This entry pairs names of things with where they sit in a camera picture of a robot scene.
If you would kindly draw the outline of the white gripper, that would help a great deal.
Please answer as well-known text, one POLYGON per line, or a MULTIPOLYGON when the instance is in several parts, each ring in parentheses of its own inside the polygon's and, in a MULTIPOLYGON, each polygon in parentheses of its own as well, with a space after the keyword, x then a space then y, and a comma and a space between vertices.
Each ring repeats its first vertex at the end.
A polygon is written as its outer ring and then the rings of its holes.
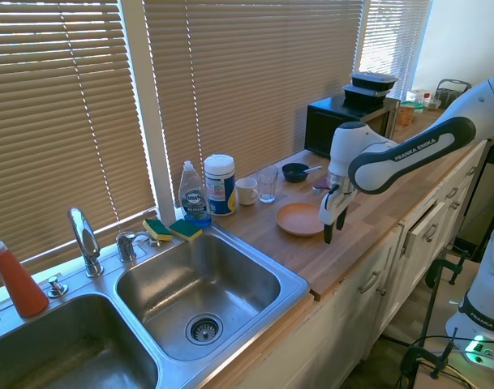
POLYGON ((324 242, 330 244, 333 239, 334 225, 342 231, 347 215, 347 208, 357 195, 357 190, 345 194, 341 189, 330 190, 322 199, 319 221, 324 224, 324 242))

